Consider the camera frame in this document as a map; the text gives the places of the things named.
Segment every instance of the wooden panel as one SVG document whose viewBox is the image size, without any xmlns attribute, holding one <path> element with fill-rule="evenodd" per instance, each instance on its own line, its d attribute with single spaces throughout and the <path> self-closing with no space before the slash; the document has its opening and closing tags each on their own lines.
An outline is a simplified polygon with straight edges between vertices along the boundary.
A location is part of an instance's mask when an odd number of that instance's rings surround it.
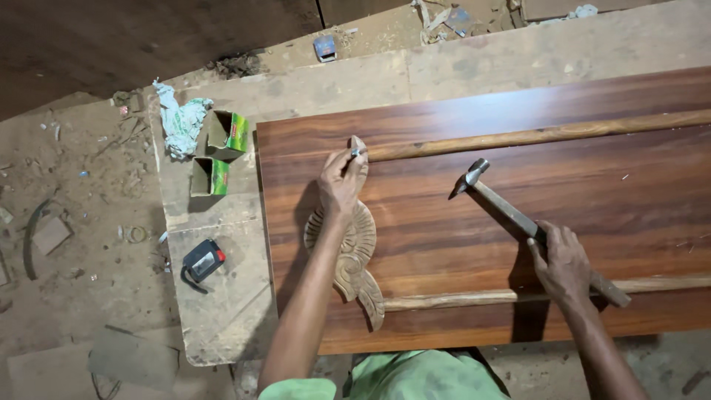
<svg viewBox="0 0 711 400">
<path fill-rule="evenodd" d="M 521 5 L 525 20 L 540 21 L 567 16 L 583 4 L 592 4 L 597 7 L 598 12 L 605 12 L 633 9 L 664 1 L 668 0 L 589 0 L 582 3 L 576 0 L 523 0 Z"/>
<path fill-rule="evenodd" d="M 318 201 L 314 178 L 326 154 L 354 132 L 374 145 L 699 110 L 711 106 L 710 73 L 696 68 L 258 124 L 277 307 L 284 309 L 306 262 L 301 232 Z M 360 195 L 378 226 L 368 270 L 387 298 L 537 290 L 515 229 L 467 196 L 447 201 L 456 178 L 485 157 L 492 164 L 485 183 L 532 219 L 570 226 L 606 277 L 711 272 L 711 236 L 699 238 L 711 233 L 710 152 L 710 128 L 692 127 L 374 163 Z M 702 306 L 708 301 L 706 289 L 633 295 L 630 308 L 602 315 L 613 335 L 711 327 Z M 321 353 L 569 336 L 555 307 L 533 304 L 392 312 L 370 333 L 358 304 L 344 305 L 334 291 Z"/>
<path fill-rule="evenodd" d="M 408 3 L 407 0 L 319 0 L 319 7 L 324 26 L 330 28 Z"/>
<path fill-rule="evenodd" d="M 315 0 L 5 1 L 0 119 L 79 90 L 108 98 L 319 29 Z"/>
</svg>

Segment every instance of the hammer head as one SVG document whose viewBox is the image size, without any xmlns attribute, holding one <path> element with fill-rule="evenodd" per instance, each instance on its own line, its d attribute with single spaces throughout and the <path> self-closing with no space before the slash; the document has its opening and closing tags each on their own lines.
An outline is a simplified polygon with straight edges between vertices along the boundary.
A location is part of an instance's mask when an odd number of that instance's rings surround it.
<svg viewBox="0 0 711 400">
<path fill-rule="evenodd" d="M 473 187 L 474 184 L 479 180 L 479 177 L 488 169 L 489 162 L 483 158 L 476 160 L 475 163 L 469 167 L 469 172 L 459 177 L 454 185 L 454 190 L 449 194 L 449 200 L 455 197 L 457 194 L 465 191 L 468 187 Z"/>
</svg>

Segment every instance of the hammer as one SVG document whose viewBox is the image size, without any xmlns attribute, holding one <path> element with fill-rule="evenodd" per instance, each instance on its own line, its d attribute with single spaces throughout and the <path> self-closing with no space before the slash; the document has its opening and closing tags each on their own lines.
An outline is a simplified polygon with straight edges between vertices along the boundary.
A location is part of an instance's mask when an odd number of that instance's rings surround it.
<svg viewBox="0 0 711 400">
<path fill-rule="evenodd" d="M 535 222 L 531 221 L 527 216 L 523 215 L 521 211 L 517 210 L 501 196 L 497 195 L 496 192 L 481 183 L 479 177 L 488 169 L 488 167 L 489 162 L 485 159 L 480 158 L 476 160 L 476 162 L 469 167 L 469 171 L 462 175 L 456 182 L 454 190 L 449 195 L 449 199 L 452 199 L 457 194 L 466 191 L 467 188 L 473 188 L 494 207 L 504 213 L 504 215 L 506 215 L 513 223 L 521 228 L 526 235 L 534 238 L 543 246 L 543 248 L 545 248 L 547 242 L 545 231 Z M 610 280 L 594 270 L 590 270 L 590 286 L 597 290 L 597 292 L 600 293 L 605 300 L 616 307 L 626 307 L 632 300 Z"/>
</svg>

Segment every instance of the hand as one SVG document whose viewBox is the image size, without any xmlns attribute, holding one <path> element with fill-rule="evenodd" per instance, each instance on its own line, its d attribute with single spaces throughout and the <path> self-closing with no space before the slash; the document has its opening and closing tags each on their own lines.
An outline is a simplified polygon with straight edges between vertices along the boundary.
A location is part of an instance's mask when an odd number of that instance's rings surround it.
<svg viewBox="0 0 711 400">
<path fill-rule="evenodd" d="M 330 153 L 319 176 L 321 204 L 327 220 L 348 223 L 353 217 L 358 203 L 356 179 L 365 164 L 365 156 L 352 157 L 351 149 Z"/>
<path fill-rule="evenodd" d="M 567 226 L 547 221 L 538 225 L 547 233 L 547 262 L 545 249 L 532 238 L 526 241 L 538 280 L 559 307 L 585 304 L 590 296 L 590 261 L 577 236 Z"/>
</svg>

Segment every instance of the green shirt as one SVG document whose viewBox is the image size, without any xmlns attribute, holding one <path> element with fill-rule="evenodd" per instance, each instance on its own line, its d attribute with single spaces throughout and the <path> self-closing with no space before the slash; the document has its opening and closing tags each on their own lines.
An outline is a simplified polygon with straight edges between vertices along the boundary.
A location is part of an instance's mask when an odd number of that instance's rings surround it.
<svg viewBox="0 0 711 400">
<path fill-rule="evenodd" d="M 439 350 L 375 353 L 353 369 L 351 400 L 499 400 L 508 397 L 484 365 Z M 259 400 L 332 400 L 328 379 L 289 379 L 268 386 Z"/>
</svg>

